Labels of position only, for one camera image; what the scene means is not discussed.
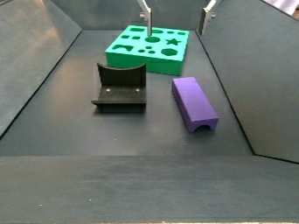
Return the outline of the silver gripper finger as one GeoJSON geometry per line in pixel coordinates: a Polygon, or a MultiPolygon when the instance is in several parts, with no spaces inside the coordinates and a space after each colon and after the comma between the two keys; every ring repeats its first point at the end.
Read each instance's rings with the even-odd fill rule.
{"type": "Polygon", "coordinates": [[[146,0],[137,0],[142,8],[141,18],[147,22],[147,35],[153,35],[153,9],[149,7],[146,0]]]}
{"type": "Polygon", "coordinates": [[[211,21],[214,9],[217,7],[218,0],[210,0],[210,3],[206,7],[202,8],[202,14],[201,14],[201,26],[199,26],[199,32],[201,35],[205,35],[207,24],[211,21]]]}

